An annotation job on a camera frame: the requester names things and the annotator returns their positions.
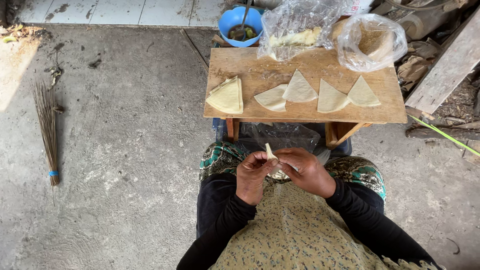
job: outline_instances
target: bag of filling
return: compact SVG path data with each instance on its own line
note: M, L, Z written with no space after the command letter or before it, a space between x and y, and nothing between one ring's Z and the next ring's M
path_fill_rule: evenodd
M379 70L407 53L402 26L376 14L356 14L335 23L331 38L338 62L353 71Z
M306 49L332 49L328 34L345 7L345 0L283 0L262 15L264 34L257 58L269 56L285 61Z

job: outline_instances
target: spoon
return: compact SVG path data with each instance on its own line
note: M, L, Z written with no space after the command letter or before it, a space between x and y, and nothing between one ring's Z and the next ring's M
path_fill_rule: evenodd
M243 21L241 22L241 27L240 29L236 30L233 33L233 38L232 38L233 40L242 41L245 39L245 36L247 35L243 26L245 25L245 18L247 17L248 9L250 8L251 3L252 3L252 0L248 0L247 8L245 9L245 15L243 16Z

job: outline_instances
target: floor tile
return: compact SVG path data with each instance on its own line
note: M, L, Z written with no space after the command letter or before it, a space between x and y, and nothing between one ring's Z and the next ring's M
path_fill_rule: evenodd
M146 0L140 25L188 25L193 0Z
M24 23L41 23L53 0L27 0L18 17Z
M145 0L100 0L96 5L91 24L136 25Z
M195 0L190 26L218 26L223 12L232 8L230 0Z
M98 0L53 0L44 23L87 24Z

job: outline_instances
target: green string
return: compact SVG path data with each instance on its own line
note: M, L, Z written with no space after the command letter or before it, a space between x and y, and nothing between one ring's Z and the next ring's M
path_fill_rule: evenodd
M466 148L468 151L470 151L470 152L472 152L472 153L474 153L475 155L477 155L477 156L480 157L480 153L479 153L479 152L477 152L477 151L471 149L470 147L462 144L461 142L455 140L455 139L452 138L450 135L448 135L448 134L446 134L445 132L443 132L443 131L441 131L440 129L438 129L436 126L434 126L434 125L429 125L429 124L423 122L422 120L418 119L417 117L415 117L415 116L413 116L413 115L410 115L410 114L408 114L408 113L407 113L407 115L410 116L411 118L415 119L416 121L418 121L418 122L421 123L422 125L424 125L424 126L426 126L426 127L428 127L428 128L431 128L431 129L435 130L436 132L438 132L438 133L440 133L441 135L443 135L445 138L447 138L447 139L451 140L452 142L460 145L461 147Z

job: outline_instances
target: hand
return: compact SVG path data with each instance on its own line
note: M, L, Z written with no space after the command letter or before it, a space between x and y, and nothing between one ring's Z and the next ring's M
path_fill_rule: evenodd
M317 157L303 148L284 148L274 155L280 160L282 170L292 182L306 192L329 198L335 193L336 182ZM290 165L297 167L298 172Z
M237 166L237 196L249 205L257 205L264 193L264 178L273 168L282 165L267 161L267 152L253 152Z

